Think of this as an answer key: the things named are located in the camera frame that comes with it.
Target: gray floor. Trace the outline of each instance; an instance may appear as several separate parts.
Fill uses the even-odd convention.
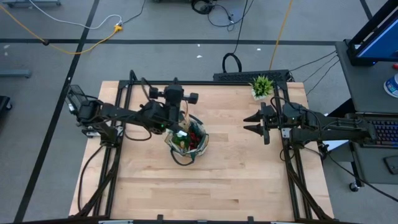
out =
[[[62,7],[45,7],[53,16],[85,23],[93,0],[62,1]],[[109,14],[125,18],[139,11],[142,1],[101,0],[93,25]],[[242,13],[244,1],[220,1],[236,17]],[[375,13],[385,0],[367,0]],[[275,40],[289,1],[255,1],[245,18],[242,39]],[[59,24],[35,9],[17,8],[11,12],[34,32],[45,38],[78,39],[81,27]],[[224,15],[214,12],[217,22]],[[91,30],[89,39],[109,35],[117,22],[112,19],[104,27]],[[31,38],[0,12],[1,38]],[[342,40],[352,37],[365,23],[366,15],[359,0],[295,0],[287,21],[283,40]],[[228,32],[211,26],[205,16],[194,13],[186,3],[172,1],[154,4],[147,0],[141,17],[117,34],[115,39],[235,39],[238,29]],[[74,51],[76,44],[58,44]],[[240,45],[237,55],[243,70],[267,70],[273,45]],[[86,94],[98,95],[104,80],[127,79],[130,69],[138,77],[149,80],[212,80],[221,72],[221,60],[233,45],[164,44],[164,45],[100,45],[81,56],[73,83]],[[42,44],[0,43],[0,68],[28,68],[30,79],[0,79],[0,94],[12,98],[14,109],[2,123],[0,134],[0,223],[12,222],[24,193],[36,157],[49,126],[60,89],[65,81],[73,56],[61,54]],[[332,46],[281,45],[275,56],[273,69],[292,69],[334,51]],[[323,62],[294,71],[296,81],[305,80]],[[227,62],[228,71],[236,65]],[[326,72],[328,66],[305,82],[309,91]],[[322,113],[331,112],[349,98],[344,75],[339,64],[308,96],[310,108]],[[64,107],[50,144],[25,221],[66,217],[80,169],[86,139],[74,125],[74,117]],[[351,193],[352,178],[330,161],[324,166],[326,181],[336,218],[347,222],[395,223],[397,205],[369,187]],[[398,196],[398,187],[378,185]]]

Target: white pot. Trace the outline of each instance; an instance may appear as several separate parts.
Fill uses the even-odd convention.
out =
[[[253,98],[254,98],[254,100],[262,100],[262,99],[265,99],[267,96],[258,96],[258,97],[256,97],[256,93],[254,92],[254,90],[253,89],[251,89],[251,94],[252,94],[252,96],[253,96]]]

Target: chair wheel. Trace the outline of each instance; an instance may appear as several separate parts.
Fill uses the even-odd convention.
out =
[[[357,191],[359,191],[359,187],[356,185],[356,182],[350,183],[350,184],[349,184],[349,189],[350,189],[352,192],[357,192]]]

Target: green plant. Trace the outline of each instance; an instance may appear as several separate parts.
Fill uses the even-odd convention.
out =
[[[260,96],[268,96],[271,91],[273,90],[272,84],[274,82],[272,80],[268,80],[267,77],[257,77],[254,78],[254,83],[249,83],[252,86],[252,89],[254,90],[254,96],[255,97],[260,97]]]

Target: potted plant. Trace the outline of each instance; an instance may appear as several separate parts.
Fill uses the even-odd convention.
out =
[[[268,80],[267,77],[258,76],[254,78],[254,83],[249,83],[252,86],[251,94],[254,100],[261,100],[272,93],[274,82]]]

